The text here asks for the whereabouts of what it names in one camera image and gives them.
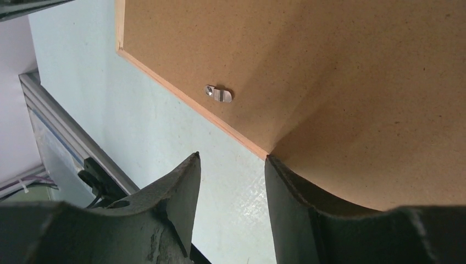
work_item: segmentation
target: transparent plastic sheet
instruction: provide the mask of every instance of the transparent plastic sheet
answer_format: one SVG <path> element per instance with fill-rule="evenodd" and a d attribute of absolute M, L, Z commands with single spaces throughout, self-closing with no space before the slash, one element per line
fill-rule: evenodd
<path fill-rule="evenodd" d="M 52 200 L 86 207 L 94 195 L 92 189 L 77 176 L 82 167 L 70 153 L 72 150 L 66 149 L 59 135 L 54 134 L 32 110 L 29 110 L 29 115 L 43 165 L 59 186 L 59 190 L 50 190 Z"/>

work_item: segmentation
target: metal clip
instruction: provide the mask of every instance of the metal clip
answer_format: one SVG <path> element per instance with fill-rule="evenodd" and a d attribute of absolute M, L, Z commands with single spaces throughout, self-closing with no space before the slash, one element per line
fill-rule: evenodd
<path fill-rule="evenodd" d="M 227 90 L 217 89 L 213 85 L 206 85 L 204 91 L 206 92 L 206 95 L 214 98 L 214 100 L 218 102 L 229 103 L 231 100 L 233 100 L 230 92 Z"/>

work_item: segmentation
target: brown board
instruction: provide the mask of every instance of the brown board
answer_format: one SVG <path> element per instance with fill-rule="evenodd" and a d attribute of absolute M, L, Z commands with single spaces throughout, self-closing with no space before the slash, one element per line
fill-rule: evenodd
<path fill-rule="evenodd" d="M 260 158 L 366 207 L 466 204 L 464 0 L 116 0 L 115 15 L 121 56 Z"/>

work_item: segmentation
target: black cable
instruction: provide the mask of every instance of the black cable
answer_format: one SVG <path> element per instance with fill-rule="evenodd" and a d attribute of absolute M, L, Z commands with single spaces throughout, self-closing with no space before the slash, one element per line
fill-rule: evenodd
<path fill-rule="evenodd" d="M 86 208 L 88 208 L 88 209 L 89 209 L 89 208 L 92 208 L 92 207 L 99 201 L 99 199 L 100 199 L 101 197 L 102 197 L 102 192 L 99 191 L 99 192 L 97 193 L 96 198 L 95 198 Z"/>
<path fill-rule="evenodd" d="M 37 182 L 35 182 L 35 183 L 29 184 L 27 187 L 28 187 L 28 188 L 34 188 L 34 187 L 49 187 L 49 188 L 58 190 L 57 185 L 56 185 L 56 184 L 53 184 L 53 183 L 37 183 Z M 14 191 L 14 192 L 11 192 L 11 193 L 5 195 L 4 197 L 0 198 L 0 202 L 3 202 L 4 200 L 6 200 L 6 199 L 12 197 L 13 195 L 19 193 L 19 192 L 22 191 L 22 190 L 23 190 L 23 188 L 18 189 L 18 190 Z"/>

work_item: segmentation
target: white table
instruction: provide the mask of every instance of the white table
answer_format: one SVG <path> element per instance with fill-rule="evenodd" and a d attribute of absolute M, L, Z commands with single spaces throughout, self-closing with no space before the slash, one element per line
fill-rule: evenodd
<path fill-rule="evenodd" d="M 114 3 L 30 15 L 42 85 L 139 186 L 199 151 L 193 243 L 213 263 L 275 263 L 264 162 L 114 51 Z"/>

